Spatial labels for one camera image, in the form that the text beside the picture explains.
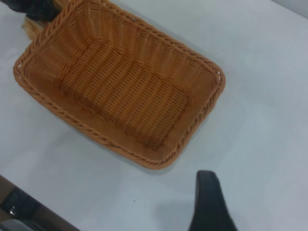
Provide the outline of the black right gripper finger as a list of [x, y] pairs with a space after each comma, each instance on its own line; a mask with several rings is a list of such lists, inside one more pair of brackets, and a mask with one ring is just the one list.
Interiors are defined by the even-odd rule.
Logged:
[[191, 231], [236, 231], [228, 212], [218, 177], [213, 171], [196, 174], [194, 212]]

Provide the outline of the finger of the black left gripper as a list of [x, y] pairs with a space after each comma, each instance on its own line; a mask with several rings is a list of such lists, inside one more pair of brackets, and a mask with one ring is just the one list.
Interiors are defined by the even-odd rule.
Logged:
[[18, 13], [27, 12], [27, 1], [26, 0], [6, 0], [6, 5], [15, 12], [18, 12]]
[[34, 21], [51, 22], [60, 13], [52, 0], [32, 0], [26, 17]]

